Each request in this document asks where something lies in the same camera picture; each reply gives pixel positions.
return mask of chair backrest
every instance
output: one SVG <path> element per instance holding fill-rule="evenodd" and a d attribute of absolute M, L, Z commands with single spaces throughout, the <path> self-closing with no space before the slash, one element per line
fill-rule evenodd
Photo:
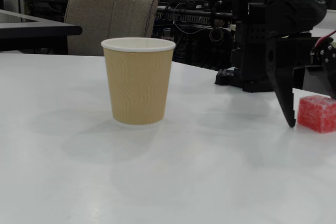
<path fill-rule="evenodd" d="M 103 56 L 109 38 L 150 37 L 158 0 L 69 0 L 65 23 L 83 33 L 68 37 L 70 55 Z"/>

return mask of tan paper cup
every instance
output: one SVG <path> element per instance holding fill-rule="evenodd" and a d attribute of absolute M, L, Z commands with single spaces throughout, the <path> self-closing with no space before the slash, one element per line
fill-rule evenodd
<path fill-rule="evenodd" d="M 175 43 L 152 38 L 104 40 L 113 117 L 148 125 L 164 117 Z"/>

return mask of white table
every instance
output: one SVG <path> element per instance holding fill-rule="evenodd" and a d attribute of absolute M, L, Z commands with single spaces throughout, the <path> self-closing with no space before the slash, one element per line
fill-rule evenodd
<path fill-rule="evenodd" d="M 0 223 L 334 224 L 336 133 L 215 76 L 173 63 L 162 125 L 126 130 L 103 58 L 0 54 Z"/>

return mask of red sponge cube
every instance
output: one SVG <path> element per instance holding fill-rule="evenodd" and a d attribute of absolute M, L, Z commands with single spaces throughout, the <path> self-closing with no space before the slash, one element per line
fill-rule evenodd
<path fill-rule="evenodd" d="M 336 100 L 320 95 L 301 98 L 298 123 L 320 133 L 336 131 Z"/>

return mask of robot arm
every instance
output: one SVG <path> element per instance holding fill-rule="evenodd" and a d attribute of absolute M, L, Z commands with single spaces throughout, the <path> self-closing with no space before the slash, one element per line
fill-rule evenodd
<path fill-rule="evenodd" d="M 294 127 L 293 70 L 308 67 L 336 98 L 336 49 L 307 32 L 327 14 L 326 0 L 233 0 L 237 20 L 232 63 L 242 83 L 269 81 Z"/>

